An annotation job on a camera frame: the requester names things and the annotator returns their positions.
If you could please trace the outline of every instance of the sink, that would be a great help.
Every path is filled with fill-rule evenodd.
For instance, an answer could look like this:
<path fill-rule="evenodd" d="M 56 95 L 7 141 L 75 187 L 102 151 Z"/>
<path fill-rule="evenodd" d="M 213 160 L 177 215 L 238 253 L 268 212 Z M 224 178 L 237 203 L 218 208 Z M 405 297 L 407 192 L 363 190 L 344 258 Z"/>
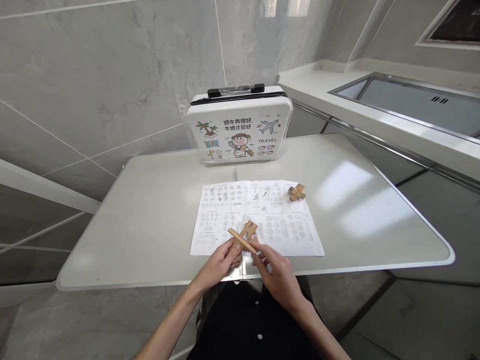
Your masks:
<path fill-rule="evenodd" d="M 373 72 L 328 92 L 480 144 L 480 93 Z"/>

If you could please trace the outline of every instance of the white table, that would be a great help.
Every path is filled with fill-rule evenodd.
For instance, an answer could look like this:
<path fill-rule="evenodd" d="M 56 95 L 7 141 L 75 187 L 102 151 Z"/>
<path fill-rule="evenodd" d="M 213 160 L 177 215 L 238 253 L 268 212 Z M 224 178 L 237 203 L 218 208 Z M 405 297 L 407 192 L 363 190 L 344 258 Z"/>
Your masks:
<path fill-rule="evenodd" d="M 196 150 L 137 156 L 63 266 L 60 290 L 188 284 L 207 261 L 190 256 L 202 186 L 289 180 L 306 200 L 325 250 L 290 257 L 298 275 L 451 264 L 455 254 L 342 135 L 287 139 L 277 161 L 205 167 Z M 260 277 L 244 256 L 224 280 Z"/>

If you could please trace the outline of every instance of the white countertop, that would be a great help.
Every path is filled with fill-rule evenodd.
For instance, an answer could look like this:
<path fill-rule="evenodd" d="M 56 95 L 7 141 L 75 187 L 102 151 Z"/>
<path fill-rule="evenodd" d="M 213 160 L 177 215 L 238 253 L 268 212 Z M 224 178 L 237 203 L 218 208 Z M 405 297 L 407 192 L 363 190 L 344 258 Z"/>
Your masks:
<path fill-rule="evenodd" d="M 289 180 L 306 200 L 325 256 L 290 257 L 297 274 L 451 264 L 450 245 L 342 135 L 285 140 L 277 161 L 205 167 L 197 150 L 127 163 L 63 266 L 60 290 L 188 284 L 208 256 L 190 256 L 202 186 Z M 224 280 L 259 277 L 244 256 Z"/>
<path fill-rule="evenodd" d="M 372 72 L 309 64 L 280 73 L 278 84 L 292 99 L 480 181 L 479 144 L 328 93 Z"/>

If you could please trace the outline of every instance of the instruction sheet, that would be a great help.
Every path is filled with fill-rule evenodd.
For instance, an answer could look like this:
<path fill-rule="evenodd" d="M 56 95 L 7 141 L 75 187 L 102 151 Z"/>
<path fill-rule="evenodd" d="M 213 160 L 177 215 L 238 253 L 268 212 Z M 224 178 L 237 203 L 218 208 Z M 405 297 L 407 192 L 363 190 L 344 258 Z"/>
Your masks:
<path fill-rule="evenodd" d="M 289 200 L 296 182 L 234 181 L 202 189 L 190 255 L 211 255 L 252 220 L 256 235 L 283 256 L 324 256 L 317 229 L 305 200 Z"/>

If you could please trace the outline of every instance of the suitcase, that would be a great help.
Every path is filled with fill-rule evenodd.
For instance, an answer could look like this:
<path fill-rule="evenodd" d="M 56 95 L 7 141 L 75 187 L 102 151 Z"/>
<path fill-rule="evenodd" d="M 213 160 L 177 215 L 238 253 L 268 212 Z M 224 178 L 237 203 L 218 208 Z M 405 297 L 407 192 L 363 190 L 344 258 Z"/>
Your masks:
<path fill-rule="evenodd" d="M 280 86 L 263 84 L 210 89 L 186 112 L 205 165 L 277 160 L 292 116 Z"/>

